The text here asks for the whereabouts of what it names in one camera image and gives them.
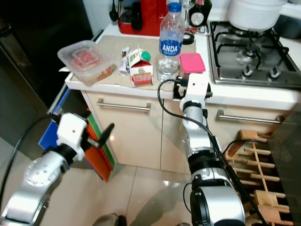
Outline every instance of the gas stove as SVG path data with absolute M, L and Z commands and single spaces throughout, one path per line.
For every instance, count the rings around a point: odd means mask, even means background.
M 243 31 L 229 22 L 209 22 L 214 82 L 301 89 L 301 72 L 272 29 Z

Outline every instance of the green bottle cap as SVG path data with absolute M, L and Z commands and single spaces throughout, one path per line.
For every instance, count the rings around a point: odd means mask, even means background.
M 141 58 L 143 59 L 143 60 L 146 60 L 146 61 L 150 61 L 150 57 L 151 55 L 150 55 L 150 53 L 148 52 L 148 51 L 144 51 L 142 54 L 141 54 Z

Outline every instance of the white countertop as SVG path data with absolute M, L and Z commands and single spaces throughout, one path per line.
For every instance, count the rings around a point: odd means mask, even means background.
M 126 35 L 120 33 L 120 31 L 118 30 L 118 26 L 112 24 L 105 29 L 105 31 L 102 33 L 102 35 L 96 42 L 99 42 L 99 40 L 104 35 L 137 37 L 136 35 Z M 158 39 L 158 37 L 153 36 L 141 37 Z M 212 78 L 209 73 L 207 37 L 196 35 L 195 40 L 197 52 L 202 56 L 205 67 L 207 69 L 207 71 L 203 73 L 203 76 L 209 77 L 211 90 L 213 92 L 213 96 L 206 100 L 207 103 L 291 110 L 296 103 L 301 102 L 301 92 L 295 90 L 215 84 L 214 82 L 212 82 Z M 301 69 L 301 58 L 299 57 L 299 52 L 301 51 L 301 42 L 299 40 L 289 40 L 284 38 L 280 38 L 280 41 L 284 46 L 290 49 L 289 55 L 296 63 L 298 68 Z M 70 73 L 65 80 L 66 84 L 71 89 L 116 93 L 121 95 L 133 95 L 142 97 L 157 97 L 156 90 L 130 88 L 120 85 L 106 85 L 99 82 L 93 84 L 92 86 L 86 86 L 84 83 L 72 79 L 72 77 L 73 74 Z M 172 91 L 162 92 L 162 98 L 172 99 L 172 97 Z

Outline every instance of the dark glass bottle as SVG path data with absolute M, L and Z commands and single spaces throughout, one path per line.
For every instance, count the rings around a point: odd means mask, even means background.
M 197 0 L 194 7 L 189 10 L 189 25 L 192 27 L 205 25 L 211 8 L 210 0 Z

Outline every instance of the red appliance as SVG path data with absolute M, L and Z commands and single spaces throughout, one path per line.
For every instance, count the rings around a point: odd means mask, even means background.
M 167 14 L 166 0 L 141 0 L 142 29 L 134 30 L 131 25 L 131 11 L 120 15 L 118 27 L 121 33 L 138 35 L 160 35 L 160 24 Z

